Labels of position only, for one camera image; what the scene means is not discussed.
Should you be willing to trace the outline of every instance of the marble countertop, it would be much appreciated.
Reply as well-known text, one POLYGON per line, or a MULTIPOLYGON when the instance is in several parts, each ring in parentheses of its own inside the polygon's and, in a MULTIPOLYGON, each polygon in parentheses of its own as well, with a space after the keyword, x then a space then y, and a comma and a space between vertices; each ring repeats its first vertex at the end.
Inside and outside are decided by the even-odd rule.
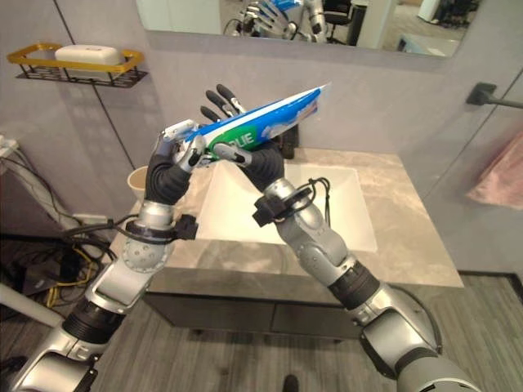
MULTIPOLYGON (((354 253, 379 279, 391 283, 463 285, 396 155, 296 149, 292 162, 353 167, 358 171, 378 251, 354 253)), ((211 177, 212 167, 194 172, 190 189, 177 204, 176 213, 198 216, 211 177)), ((112 248, 117 252, 122 245, 123 236, 118 234, 112 248)), ((166 267, 154 277, 150 291, 267 298, 269 292, 260 286, 265 284, 272 287, 270 297, 301 301, 305 295, 310 300, 323 298, 318 301, 331 302, 331 296, 324 296, 324 288, 306 275, 285 245, 176 241, 166 267), (303 295, 289 287, 274 292, 275 287, 290 282, 298 291, 302 287, 303 295)))

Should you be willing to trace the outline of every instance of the yellow cable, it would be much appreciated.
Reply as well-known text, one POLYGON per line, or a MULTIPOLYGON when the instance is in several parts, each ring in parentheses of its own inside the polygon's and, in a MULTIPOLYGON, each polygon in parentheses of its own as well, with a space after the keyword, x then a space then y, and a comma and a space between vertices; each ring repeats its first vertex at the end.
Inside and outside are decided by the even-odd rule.
POLYGON ((77 252, 89 265, 89 269, 87 270, 87 275, 84 280, 80 280, 78 282, 72 282, 72 283, 62 283, 58 282, 56 286, 64 287, 64 286, 78 286, 80 284, 84 284, 89 282, 89 279, 91 278, 91 272, 92 272, 92 265, 94 264, 92 260, 82 251, 77 249, 76 247, 73 248, 75 252, 77 252))
POLYGON ((87 269, 86 277, 84 280, 79 280, 77 282, 72 282, 72 283, 57 282, 56 286, 51 287, 49 289, 49 291, 47 292, 46 307, 48 307, 48 308, 52 308, 56 304, 56 301, 58 300, 58 296, 60 293, 59 287, 78 286, 80 284, 89 282, 89 279, 91 278, 92 265, 94 264, 93 261, 89 258, 88 255, 86 255, 84 252, 80 251, 79 249, 74 247, 73 250, 75 252, 77 252, 87 262, 87 264, 89 266, 89 268, 87 269))

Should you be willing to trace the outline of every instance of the paper cup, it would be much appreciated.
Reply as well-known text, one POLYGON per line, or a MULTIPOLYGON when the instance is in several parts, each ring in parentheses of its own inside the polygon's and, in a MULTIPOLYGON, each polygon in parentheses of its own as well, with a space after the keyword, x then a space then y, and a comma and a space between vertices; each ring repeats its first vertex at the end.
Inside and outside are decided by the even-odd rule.
POLYGON ((145 195, 145 175, 147 166, 138 167, 127 176, 127 185, 131 188, 139 202, 143 201, 145 195))

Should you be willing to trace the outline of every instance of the robot finger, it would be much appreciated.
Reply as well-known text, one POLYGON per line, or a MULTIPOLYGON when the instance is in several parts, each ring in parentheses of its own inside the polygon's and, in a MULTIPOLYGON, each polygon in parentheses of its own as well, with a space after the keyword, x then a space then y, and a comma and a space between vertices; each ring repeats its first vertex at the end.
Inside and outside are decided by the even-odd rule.
POLYGON ((218 123, 221 121, 220 116, 218 116, 216 113, 210 110, 210 108, 208 108, 207 106, 200 106, 199 111, 213 123, 218 123))
POLYGON ((238 110, 239 113, 245 113, 247 110, 239 103, 238 98, 236 98, 235 94, 229 90, 227 87, 225 87, 223 84, 218 84, 216 86, 216 89, 218 93, 220 93, 221 96, 223 96, 230 105, 238 110))
POLYGON ((257 7, 259 8, 258 17, 262 20, 264 20, 267 24, 273 25, 278 29, 285 29, 285 26, 287 25, 287 20, 282 15, 282 13, 278 10, 278 8, 269 8, 267 5, 268 2, 259 2, 257 4, 257 7))
POLYGON ((264 1, 263 6, 272 11, 273 15, 280 20, 282 23, 288 22, 287 14, 281 11, 271 0, 264 1))
POLYGON ((223 114, 227 117, 234 117, 237 113, 235 110, 227 104, 216 92, 207 90, 205 92, 205 96, 213 103, 215 104, 219 110, 223 112, 223 114))
POLYGON ((273 34, 281 35, 284 33, 284 31, 281 28, 272 24, 265 16, 260 16, 256 18, 254 20, 254 24, 260 29, 264 29, 265 31, 268 31, 273 34))
POLYGON ((198 123, 191 119, 165 128, 158 136, 154 153, 163 156, 171 155, 174 146, 180 144, 191 133, 198 131, 198 128, 198 123))
POLYGON ((197 135, 190 142, 186 153, 177 162, 177 166, 184 172, 191 173, 202 158, 205 148, 205 139, 203 136, 197 135))
POLYGON ((241 167, 248 167, 253 161, 253 155, 250 152, 234 144, 216 143, 212 151, 221 159, 236 163, 241 167))

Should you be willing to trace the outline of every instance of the white soap bar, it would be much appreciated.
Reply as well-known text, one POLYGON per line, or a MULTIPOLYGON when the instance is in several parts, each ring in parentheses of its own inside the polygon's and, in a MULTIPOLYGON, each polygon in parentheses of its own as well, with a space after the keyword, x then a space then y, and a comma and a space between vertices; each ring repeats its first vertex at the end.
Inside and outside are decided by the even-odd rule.
MULTIPOLYGON (((61 47, 55 52, 57 60, 75 61, 78 63, 91 63, 102 65, 118 65, 121 63, 121 55, 113 47, 101 47, 99 45, 68 45, 61 47)), ((67 69, 71 78, 94 78, 109 81, 110 77, 103 71, 83 71, 78 69, 67 69)))

